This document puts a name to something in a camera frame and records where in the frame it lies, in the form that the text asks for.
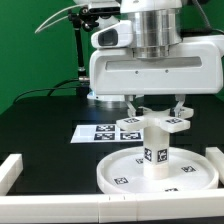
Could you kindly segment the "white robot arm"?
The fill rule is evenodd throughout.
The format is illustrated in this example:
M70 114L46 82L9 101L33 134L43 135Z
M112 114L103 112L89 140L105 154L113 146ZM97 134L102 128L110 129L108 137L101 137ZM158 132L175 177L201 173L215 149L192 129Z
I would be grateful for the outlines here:
M224 35L181 28L184 0L122 0L127 16L91 37L90 88L99 96L217 93Z

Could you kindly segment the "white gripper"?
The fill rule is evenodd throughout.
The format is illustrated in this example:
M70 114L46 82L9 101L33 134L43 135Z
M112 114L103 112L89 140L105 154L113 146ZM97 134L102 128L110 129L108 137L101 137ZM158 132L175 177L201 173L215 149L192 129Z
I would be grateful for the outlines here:
M189 37L165 58L137 59L129 48L95 51L90 59L90 87L98 95L125 95L129 117L135 117L135 95L176 94L170 109L180 117L185 94L217 93L223 86L224 35Z

